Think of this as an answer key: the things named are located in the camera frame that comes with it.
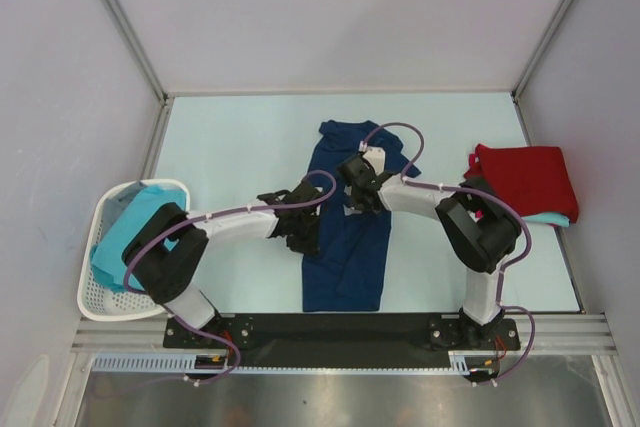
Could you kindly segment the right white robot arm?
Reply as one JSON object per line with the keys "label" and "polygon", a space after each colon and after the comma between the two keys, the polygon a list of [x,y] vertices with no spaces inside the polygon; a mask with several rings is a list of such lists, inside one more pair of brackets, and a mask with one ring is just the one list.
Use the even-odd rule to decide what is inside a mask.
{"label": "right white robot arm", "polygon": [[347,188],[347,206],[358,212],[402,212],[440,223],[467,268],[461,337],[473,348],[493,341],[504,317],[498,299],[501,269],[522,233],[515,214],[480,179],[455,188],[428,186],[376,168],[363,153],[344,161],[338,173]]}

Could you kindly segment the navy blue t shirt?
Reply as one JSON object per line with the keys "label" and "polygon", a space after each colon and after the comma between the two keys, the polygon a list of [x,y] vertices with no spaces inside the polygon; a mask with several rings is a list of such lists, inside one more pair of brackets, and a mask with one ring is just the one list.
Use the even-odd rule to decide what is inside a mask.
{"label": "navy blue t shirt", "polygon": [[319,254],[302,260],[302,309],[305,312],[371,312],[380,308],[392,214],[347,214],[346,185],[340,164],[356,153],[378,125],[372,121],[325,121],[310,159],[310,171],[334,176],[337,190],[321,206]]}

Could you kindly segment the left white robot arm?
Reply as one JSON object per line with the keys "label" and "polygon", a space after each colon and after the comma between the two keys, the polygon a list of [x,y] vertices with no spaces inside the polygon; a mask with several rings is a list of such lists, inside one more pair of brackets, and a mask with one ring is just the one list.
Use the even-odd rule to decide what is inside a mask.
{"label": "left white robot arm", "polygon": [[292,190],[262,194],[244,208],[190,214],[171,202],[159,207],[122,253],[123,281],[186,323],[197,345],[214,344],[221,334],[218,311],[196,286],[194,276],[209,247],[284,237],[297,253],[317,254],[323,192],[304,180]]}

